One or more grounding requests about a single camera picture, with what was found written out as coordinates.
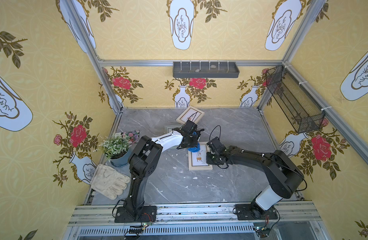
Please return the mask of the beige picture frame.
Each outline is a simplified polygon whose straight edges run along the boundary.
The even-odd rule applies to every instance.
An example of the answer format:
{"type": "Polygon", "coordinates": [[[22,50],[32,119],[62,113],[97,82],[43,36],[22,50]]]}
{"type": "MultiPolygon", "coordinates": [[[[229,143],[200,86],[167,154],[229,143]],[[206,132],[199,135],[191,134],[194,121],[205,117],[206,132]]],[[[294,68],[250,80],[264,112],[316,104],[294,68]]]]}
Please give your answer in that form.
{"type": "Polygon", "coordinates": [[[185,124],[188,120],[197,124],[205,115],[205,112],[189,106],[180,116],[176,119],[176,122],[185,124]]]}
{"type": "Polygon", "coordinates": [[[199,142],[198,151],[191,152],[188,150],[188,168],[190,171],[210,171],[213,170],[212,165],[206,162],[206,154],[210,152],[206,142],[199,142]]]}

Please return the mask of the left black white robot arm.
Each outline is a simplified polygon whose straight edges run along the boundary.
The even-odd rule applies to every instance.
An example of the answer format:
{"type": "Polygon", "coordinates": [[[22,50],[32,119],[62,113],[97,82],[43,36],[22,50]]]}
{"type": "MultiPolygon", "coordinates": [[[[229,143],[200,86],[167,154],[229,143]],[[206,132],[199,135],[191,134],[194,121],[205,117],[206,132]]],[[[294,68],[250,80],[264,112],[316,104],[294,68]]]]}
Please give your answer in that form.
{"type": "Polygon", "coordinates": [[[147,181],[156,170],[162,152],[172,147],[177,147],[178,150],[196,148],[203,131],[204,129],[185,131],[184,128],[175,128],[171,133],[159,137],[141,137],[129,157],[131,186],[124,209],[130,216],[135,219],[141,217],[147,181]]]}

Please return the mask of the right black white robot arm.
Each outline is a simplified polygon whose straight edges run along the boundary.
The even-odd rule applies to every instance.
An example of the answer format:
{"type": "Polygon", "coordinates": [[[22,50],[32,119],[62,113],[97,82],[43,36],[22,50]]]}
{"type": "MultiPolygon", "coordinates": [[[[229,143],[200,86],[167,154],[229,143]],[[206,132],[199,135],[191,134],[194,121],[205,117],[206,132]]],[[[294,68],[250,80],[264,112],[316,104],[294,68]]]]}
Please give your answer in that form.
{"type": "Polygon", "coordinates": [[[265,173],[269,186],[251,202],[248,212],[254,219],[263,218],[273,206],[290,199],[304,181],[303,173],[280,150],[273,153],[245,151],[236,146],[211,150],[206,154],[209,165],[243,165],[265,173]]]}

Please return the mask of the blue microfiber cloth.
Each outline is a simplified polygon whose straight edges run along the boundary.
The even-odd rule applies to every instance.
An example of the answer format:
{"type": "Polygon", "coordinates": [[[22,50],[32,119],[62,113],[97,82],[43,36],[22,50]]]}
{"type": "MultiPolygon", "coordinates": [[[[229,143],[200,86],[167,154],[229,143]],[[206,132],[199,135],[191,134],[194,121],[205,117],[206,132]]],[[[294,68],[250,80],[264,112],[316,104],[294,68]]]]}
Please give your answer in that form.
{"type": "Polygon", "coordinates": [[[189,152],[191,153],[199,152],[199,138],[200,138],[200,134],[198,133],[198,131],[194,132],[193,134],[189,136],[189,139],[188,139],[188,142],[189,142],[188,151],[189,152]]]}

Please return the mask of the grey-green picture frame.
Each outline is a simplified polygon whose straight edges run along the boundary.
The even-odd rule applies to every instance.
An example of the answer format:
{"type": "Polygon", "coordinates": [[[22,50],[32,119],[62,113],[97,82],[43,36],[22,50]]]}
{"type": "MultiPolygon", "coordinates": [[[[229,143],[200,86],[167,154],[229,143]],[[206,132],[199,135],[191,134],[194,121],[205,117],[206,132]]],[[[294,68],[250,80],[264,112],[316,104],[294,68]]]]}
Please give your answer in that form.
{"type": "Polygon", "coordinates": [[[180,128],[182,125],[167,125],[165,126],[165,134],[169,134],[173,131],[175,128],[180,128]]]}

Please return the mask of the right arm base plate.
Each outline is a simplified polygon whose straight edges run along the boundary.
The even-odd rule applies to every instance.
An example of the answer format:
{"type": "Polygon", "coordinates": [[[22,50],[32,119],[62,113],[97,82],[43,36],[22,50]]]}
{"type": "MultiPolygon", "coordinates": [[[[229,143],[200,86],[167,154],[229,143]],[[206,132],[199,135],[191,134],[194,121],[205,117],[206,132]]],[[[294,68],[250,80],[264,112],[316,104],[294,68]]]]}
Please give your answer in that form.
{"type": "Polygon", "coordinates": [[[256,204],[237,204],[232,212],[237,215],[238,220],[278,220],[278,213],[271,207],[268,210],[262,210],[256,204]]]}

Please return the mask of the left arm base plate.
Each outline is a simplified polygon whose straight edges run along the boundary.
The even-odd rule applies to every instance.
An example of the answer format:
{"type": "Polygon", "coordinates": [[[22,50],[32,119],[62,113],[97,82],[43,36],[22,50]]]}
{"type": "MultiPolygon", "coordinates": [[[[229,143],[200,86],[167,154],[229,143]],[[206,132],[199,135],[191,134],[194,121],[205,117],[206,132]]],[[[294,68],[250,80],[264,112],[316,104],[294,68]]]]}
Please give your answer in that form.
{"type": "Polygon", "coordinates": [[[147,223],[155,222],[157,206],[143,206],[140,210],[127,210],[123,206],[117,208],[115,223],[147,223]]]}

